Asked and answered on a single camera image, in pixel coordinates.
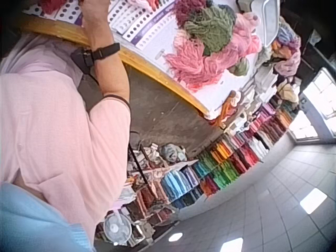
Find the yellow wooden rail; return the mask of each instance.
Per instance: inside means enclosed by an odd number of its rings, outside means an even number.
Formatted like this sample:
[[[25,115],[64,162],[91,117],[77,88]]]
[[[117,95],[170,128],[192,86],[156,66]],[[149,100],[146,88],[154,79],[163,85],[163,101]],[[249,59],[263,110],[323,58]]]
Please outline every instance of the yellow wooden rail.
[[[34,33],[56,36],[83,46],[89,45],[88,38],[85,35],[83,28],[78,25],[22,14],[22,17],[18,22],[18,27],[26,32],[30,31]],[[169,88],[203,114],[208,114],[208,110],[205,108],[205,106],[201,104],[195,97],[193,97],[187,90],[185,90],[171,77],[163,73],[161,70],[138,54],[128,50],[125,47],[121,47],[119,56],[125,64],[134,67],[135,69],[141,71],[145,75],[153,78],[160,84]]]

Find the light blue sleeve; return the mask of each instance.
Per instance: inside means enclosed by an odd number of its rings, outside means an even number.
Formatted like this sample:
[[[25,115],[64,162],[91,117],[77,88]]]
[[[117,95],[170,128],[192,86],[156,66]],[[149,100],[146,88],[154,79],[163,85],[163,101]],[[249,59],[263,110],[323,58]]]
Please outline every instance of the light blue sleeve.
[[[89,239],[52,206],[22,188],[0,187],[0,248],[6,252],[89,252]]]

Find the black wristwatch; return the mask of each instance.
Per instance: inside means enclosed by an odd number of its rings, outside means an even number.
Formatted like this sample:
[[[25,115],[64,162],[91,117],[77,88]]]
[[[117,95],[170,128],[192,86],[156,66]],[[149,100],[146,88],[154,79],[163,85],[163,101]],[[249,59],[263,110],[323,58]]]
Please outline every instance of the black wristwatch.
[[[98,48],[96,51],[92,52],[93,60],[105,59],[106,57],[115,54],[120,50],[120,44],[114,43],[107,47]]]
[[[95,60],[105,59],[106,57],[115,54],[120,50],[120,44],[114,43],[107,47],[98,48],[96,51],[85,50],[78,48],[71,53],[71,58],[80,70],[88,75],[90,74],[91,67],[95,64]]]

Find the white fan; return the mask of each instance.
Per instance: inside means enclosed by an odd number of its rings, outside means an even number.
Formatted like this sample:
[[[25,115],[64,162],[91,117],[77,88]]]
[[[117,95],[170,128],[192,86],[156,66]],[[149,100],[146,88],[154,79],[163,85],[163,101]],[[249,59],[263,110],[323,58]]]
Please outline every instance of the white fan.
[[[113,243],[125,244],[132,235],[131,222],[116,210],[106,217],[104,232]]]

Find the green yarn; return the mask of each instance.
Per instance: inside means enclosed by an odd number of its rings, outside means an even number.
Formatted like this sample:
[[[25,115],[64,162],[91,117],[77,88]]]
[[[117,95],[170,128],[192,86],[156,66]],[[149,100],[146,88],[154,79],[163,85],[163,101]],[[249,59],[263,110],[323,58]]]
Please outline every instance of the green yarn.
[[[228,68],[229,72],[235,76],[246,76],[250,63],[247,58],[241,58],[234,66]]]
[[[199,38],[204,46],[204,55],[218,52],[231,40],[236,16],[227,8],[211,6],[191,15],[184,29]]]

